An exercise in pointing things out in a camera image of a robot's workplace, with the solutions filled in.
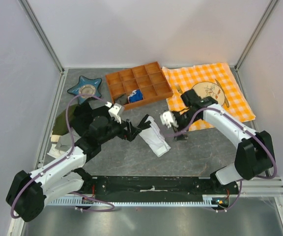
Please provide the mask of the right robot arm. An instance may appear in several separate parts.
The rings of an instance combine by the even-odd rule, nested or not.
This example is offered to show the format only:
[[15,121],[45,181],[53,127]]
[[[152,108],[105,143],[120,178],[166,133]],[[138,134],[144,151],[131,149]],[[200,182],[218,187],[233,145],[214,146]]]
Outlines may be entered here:
[[236,148],[235,160],[211,174],[210,190],[222,193],[227,184],[254,177],[265,178],[262,173],[273,169],[269,178],[277,175],[277,165],[271,135],[258,132],[230,115],[213,97],[201,98],[194,90],[181,95],[185,111],[168,111],[162,114],[162,123],[174,129],[178,138],[189,131],[191,125],[202,120],[217,128]]

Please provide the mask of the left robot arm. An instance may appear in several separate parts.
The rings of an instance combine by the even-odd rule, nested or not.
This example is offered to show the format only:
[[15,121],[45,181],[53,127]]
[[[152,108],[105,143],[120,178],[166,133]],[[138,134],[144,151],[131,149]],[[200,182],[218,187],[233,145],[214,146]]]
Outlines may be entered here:
[[100,151],[102,144],[119,137],[132,141],[150,121],[143,119],[134,127],[129,120],[118,122],[108,114],[92,117],[77,129],[80,138],[61,157],[30,173],[18,172],[6,196],[13,219],[29,222],[51,201],[68,193],[88,193],[92,181],[81,174],[81,168]]

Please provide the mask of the white underwear black trim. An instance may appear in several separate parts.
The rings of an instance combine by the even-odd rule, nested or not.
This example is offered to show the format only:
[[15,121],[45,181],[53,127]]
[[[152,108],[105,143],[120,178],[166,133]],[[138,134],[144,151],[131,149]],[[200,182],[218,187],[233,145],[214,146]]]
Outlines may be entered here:
[[154,118],[150,116],[149,120],[151,121],[151,127],[142,130],[139,136],[148,144],[157,157],[161,157],[167,153],[171,147],[166,142]]

